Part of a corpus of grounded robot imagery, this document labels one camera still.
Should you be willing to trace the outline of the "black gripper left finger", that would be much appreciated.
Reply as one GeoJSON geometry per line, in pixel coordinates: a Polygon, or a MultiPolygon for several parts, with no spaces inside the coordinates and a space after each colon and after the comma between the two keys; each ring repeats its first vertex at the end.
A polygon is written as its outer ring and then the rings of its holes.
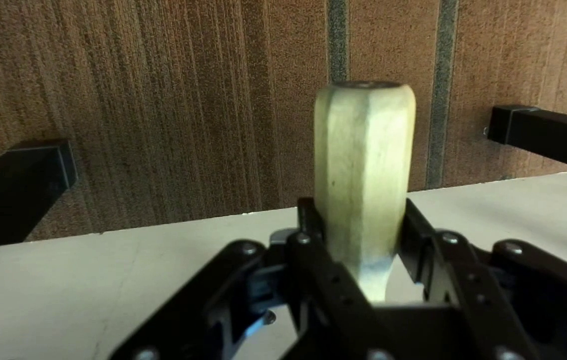
{"type": "Polygon", "coordinates": [[[368,360],[368,304],[325,247],[311,198],[297,202],[297,230],[285,245],[287,301],[297,340],[285,360],[368,360]]]}

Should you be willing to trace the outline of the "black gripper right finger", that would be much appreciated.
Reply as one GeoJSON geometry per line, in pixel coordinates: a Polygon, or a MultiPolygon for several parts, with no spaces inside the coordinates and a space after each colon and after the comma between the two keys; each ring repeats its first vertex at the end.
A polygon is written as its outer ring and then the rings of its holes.
{"type": "Polygon", "coordinates": [[[412,202],[404,204],[398,258],[422,301],[444,304],[456,319],[456,347],[472,360],[536,360],[490,269],[464,237],[434,230],[412,202]]]}

